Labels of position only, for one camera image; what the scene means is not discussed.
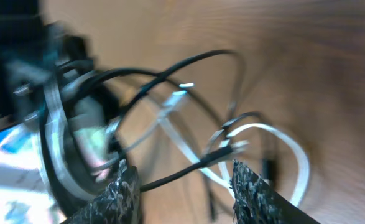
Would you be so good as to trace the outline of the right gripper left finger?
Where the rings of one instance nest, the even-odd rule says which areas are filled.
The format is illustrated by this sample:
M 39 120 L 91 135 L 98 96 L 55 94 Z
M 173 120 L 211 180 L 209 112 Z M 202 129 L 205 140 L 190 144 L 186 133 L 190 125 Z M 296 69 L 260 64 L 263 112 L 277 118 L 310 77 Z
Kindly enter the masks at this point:
M 140 224 L 141 202 L 137 169 L 119 161 L 116 178 L 102 194 L 79 209 L 66 224 Z

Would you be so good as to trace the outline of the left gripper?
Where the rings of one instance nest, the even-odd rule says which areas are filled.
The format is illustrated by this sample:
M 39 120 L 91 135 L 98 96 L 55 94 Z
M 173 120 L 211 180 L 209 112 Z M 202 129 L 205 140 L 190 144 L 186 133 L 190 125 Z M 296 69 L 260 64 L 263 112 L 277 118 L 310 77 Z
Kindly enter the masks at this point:
M 49 113 L 45 89 L 93 69 L 84 40 L 46 24 L 39 1 L 0 0 L 0 132 L 21 123 L 36 131 Z

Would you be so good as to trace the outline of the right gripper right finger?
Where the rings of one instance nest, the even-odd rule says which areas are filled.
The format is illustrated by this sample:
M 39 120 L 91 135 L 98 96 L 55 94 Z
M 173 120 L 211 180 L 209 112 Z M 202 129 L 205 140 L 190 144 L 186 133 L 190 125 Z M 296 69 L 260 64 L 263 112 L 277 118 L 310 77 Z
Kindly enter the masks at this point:
M 242 162 L 234 161 L 230 183 L 235 198 L 234 222 L 237 224 L 318 224 Z

